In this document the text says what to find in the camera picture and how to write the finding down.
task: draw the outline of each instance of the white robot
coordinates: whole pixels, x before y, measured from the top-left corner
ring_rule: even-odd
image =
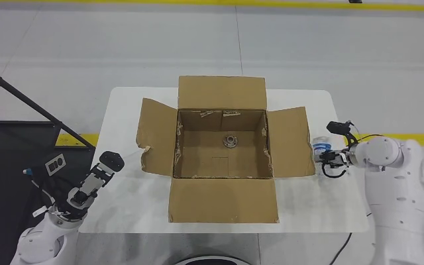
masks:
[[[87,210],[97,197],[97,191],[125,165],[119,154],[109,151],[104,152],[99,160],[100,163],[90,170],[86,179],[69,191],[67,198],[54,199],[41,184],[32,181],[51,199],[52,206],[49,209],[41,207],[33,213],[34,216],[45,213],[44,219],[22,233],[12,265],[74,265],[78,228]],[[51,178],[65,165],[65,158],[60,154],[41,166],[24,170],[24,174]]]
[[[345,136],[348,146],[343,150],[327,150],[316,155],[316,163],[322,165],[323,173],[329,178],[343,177],[346,170],[332,176],[327,173],[328,167],[365,168],[366,196],[376,224],[376,252],[372,265],[424,265],[421,146],[414,140],[400,141],[384,136],[359,142],[350,133],[350,125],[350,122],[329,123],[328,130]],[[109,152],[106,159],[104,155],[85,181],[69,192],[67,200],[55,202],[40,224],[21,235],[12,265],[74,264],[78,227],[97,190],[107,184],[113,172],[118,172],[124,166],[118,154]],[[48,172],[51,161],[46,164]],[[214,264],[248,265],[241,260],[221,256],[197,257],[178,265],[200,265],[203,261],[210,264],[208,260],[214,260]]]
[[[415,140],[378,136],[358,142],[347,123],[330,122],[327,129],[348,140],[343,150],[315,156],[326,168],[365,168],[365,193],[376,224],[372,265],[424,265],[423,149]]]

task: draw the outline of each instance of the black pole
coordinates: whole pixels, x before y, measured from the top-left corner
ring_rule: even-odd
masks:
[[[21,93],[19,90],[14,88],[11,84],[7,83],[3,78],[0,77],[0,86],[6,89],[10,94],[14,95],[21,101],[25,102],[28,106],[32,107],[35,111],[52,121],[55,125],[58,125],[61,129],[64,129],[67,133],[75,137],[77,140],[85,144],[88,148],[95,148],[94,145],[90,144],[86,139],[82,138],[78,133],[74,132],[70,127],[63,124],[55,116],[51,115],[45,109],[40,107],[37,103],[32,101],[29,97]]]

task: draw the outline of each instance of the cardboard flap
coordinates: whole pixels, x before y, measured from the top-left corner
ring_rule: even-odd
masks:
[[[274,180],[172,179],[173,223],[278,223]]]
[[[180,76],[179,109],[266,109],[264,78]]]
[[[172,176],[178,111],[143,98],[136,143],[144,148],[142,170]]]
[[[269,111],[268,131],[275,178],[315,173],[305,107]]]

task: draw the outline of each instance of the table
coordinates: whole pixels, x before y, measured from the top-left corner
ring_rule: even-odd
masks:
[[[337,121],[333,100],[323,90],[267,89],[268,110],[305,106],[311,139],[329,136],[333,148],[343,138],[326,126]],[[109,98],[93,163],[110,150],[125,167],[98,192],[81,233],[312,233],[364,232],[368,221],[364,202],[351,172],[339,179],[322,176],[276,179],[278,224],[169,223],[171,179],[143,172],[136,145],[142,98],[177,107],[174,87],[116,87]]]

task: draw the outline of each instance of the floor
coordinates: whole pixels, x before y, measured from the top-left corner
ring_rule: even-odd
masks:
[[[424,13],[412,12],[1,3],[0,73],[78,133],[100,131],[114,87],[176,87],[180,75],[324,89],[339,119],[362,133],[421,133],[423,25]],[[1,90],[0,120],[42,117]],[[171,264],[228,254],[252,264],[324,265],[347,236],[81,235],[77,261]],[[373,229],[353,234],[335,264],[369,264],[373,242]]]

